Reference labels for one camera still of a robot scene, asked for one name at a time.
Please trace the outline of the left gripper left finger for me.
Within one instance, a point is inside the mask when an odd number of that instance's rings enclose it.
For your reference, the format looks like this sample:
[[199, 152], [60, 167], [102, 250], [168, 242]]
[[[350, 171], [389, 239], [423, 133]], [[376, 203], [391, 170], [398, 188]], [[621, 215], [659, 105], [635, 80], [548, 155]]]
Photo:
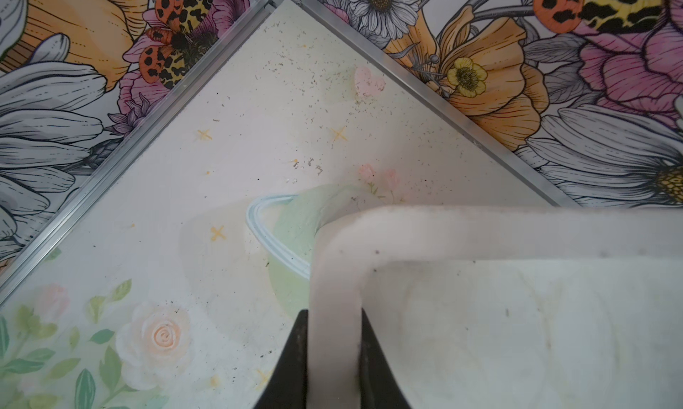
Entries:
[[292, 330], [272, 376], [254, 409], [305, 409], [307, 407], [307, 309], [295, 318]]

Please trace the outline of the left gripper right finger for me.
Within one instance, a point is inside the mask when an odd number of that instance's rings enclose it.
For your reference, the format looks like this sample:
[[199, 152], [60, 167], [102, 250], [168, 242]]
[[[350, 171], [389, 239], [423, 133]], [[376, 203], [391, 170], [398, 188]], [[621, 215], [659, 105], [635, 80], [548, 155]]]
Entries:
[[362, 311], [359, 385], [362, 409], [410, 409], [366, 311]]

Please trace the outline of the white plastic drawer unit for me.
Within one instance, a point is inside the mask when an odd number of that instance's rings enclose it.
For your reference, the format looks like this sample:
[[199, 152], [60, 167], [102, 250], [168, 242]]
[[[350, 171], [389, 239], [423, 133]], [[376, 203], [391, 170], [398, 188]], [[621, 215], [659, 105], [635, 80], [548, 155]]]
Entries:
[[414, 408], [679, 408], [682, 215], [394, 206], [325, 225], [309, 407], [360, 407], [364, 318]]

